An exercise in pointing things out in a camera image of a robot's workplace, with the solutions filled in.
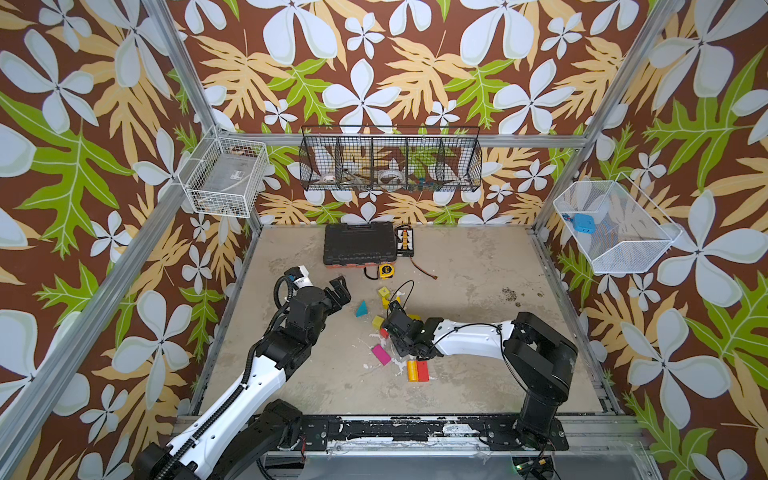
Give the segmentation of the orange cylinder block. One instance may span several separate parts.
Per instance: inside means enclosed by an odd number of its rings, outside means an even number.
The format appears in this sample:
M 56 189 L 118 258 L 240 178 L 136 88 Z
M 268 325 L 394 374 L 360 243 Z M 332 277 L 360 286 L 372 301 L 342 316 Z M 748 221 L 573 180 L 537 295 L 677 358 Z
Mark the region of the orange cylinder block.
M 407 361 L 407 378 L 409 382 L 419 381 L 418 362 L 415 360 Z

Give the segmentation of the red rectangular block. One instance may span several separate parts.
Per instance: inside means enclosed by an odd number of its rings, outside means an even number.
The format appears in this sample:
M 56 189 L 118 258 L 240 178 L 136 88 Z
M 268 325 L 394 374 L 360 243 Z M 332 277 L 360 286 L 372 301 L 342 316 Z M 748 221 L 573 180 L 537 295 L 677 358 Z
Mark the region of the red rectangular block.
M 429 370 L 428 370 L 428 362 L 427 361 L 417 361 L 417 374 L 418 374 L 418 381 L 419 382 L 428 382 L 430 380 L 429 376 Z

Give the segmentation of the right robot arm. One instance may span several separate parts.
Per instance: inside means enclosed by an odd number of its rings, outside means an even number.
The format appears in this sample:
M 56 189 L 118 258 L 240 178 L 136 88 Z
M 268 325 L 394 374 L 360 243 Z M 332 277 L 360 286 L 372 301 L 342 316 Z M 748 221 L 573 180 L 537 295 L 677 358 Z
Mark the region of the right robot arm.
M 431 317 L 409 317 L 399 303 L 382 322 L 397 353 L 418 360 L 469 355 L 503 362 L 525 398 L 511 432 L 516 446 L 555 450 L 560 432 L 555 429 L 559 407 L 569 398 L 576 345 L 530 312 L 496 323 L 459 323 Z

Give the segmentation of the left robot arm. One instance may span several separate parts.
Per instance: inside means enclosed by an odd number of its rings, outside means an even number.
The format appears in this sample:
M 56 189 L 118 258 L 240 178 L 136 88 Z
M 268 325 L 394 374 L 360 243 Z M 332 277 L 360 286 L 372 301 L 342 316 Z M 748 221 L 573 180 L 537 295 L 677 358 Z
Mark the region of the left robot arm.
M 302 413 L 271 397 L 309 358 L 328 317 L 351 301 L 346 280 L 312 284 L 293 267 L 267 329 L 248 350 L 244 370 L 204 414 L 164 447 L 155 443 L 134 460 L 136 479 L 234 479 L 269 451 L 301 442 Z

